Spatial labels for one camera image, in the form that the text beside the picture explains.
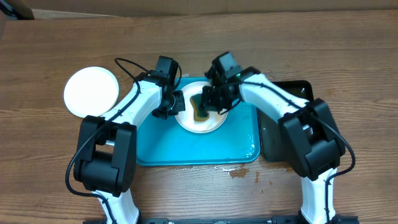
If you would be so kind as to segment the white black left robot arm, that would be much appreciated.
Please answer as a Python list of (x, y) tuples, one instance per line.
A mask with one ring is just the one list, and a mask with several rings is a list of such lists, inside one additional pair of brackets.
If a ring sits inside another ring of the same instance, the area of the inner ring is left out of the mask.
[(149, 115), (167, 119), (185, 109), (175, 77), (175, 72), (164, 70), (143, 72), (113, 109), (81, 122), (65, 183), (73, 194), (96, 197), (106, 223), (139, 221), (130, 190), (136, 171), (137, 131)]

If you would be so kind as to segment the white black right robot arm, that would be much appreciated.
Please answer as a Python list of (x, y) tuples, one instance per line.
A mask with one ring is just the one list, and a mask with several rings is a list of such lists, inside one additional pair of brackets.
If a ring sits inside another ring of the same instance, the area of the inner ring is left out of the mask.
[(302, 180), (301, 217), (307, 223), (331, 223), (336, 215), (333, 178), (346, 145), (328, 105), (290, 94), (253, 67), (212, 67), (205, 77), (210, 83), (202, 93), (205, 110), (231, 110), (234, 101), (243, 101), (277, 124), (284, 159)]

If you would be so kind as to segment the white plate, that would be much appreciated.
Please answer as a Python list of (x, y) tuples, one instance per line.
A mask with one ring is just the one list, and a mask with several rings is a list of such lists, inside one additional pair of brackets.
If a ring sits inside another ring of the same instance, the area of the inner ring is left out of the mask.
[(119, 83), (112, 72), (103, 67), (86, 67), (67, 81), (63, 100), (75, 116), (100, 116), (117, 102)]
[(204, 134), (218, 129), (226, 120), (228, 113), (218, 114), (216, 111), (209, 111), (206, 118), (195, 120), (196, 109), (192, 105), (191, 97), (201, 95), (204, 86), (210, 86), (208, 82), (192, 82), (182, 87), (185, 100), (185, 110), (175, 116), (181, 127), (192, 133)]

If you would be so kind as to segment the green yellow sponge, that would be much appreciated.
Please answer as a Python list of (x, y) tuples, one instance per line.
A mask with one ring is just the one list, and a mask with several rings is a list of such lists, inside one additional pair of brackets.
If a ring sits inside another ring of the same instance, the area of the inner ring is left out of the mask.
[(205, 111), (202, 104), (201, 94), (196, 94), (190, 97), (190, 103), (193, 107), (193, 119), (197, 122), (206, 121), (209, 118), (208, 112)]

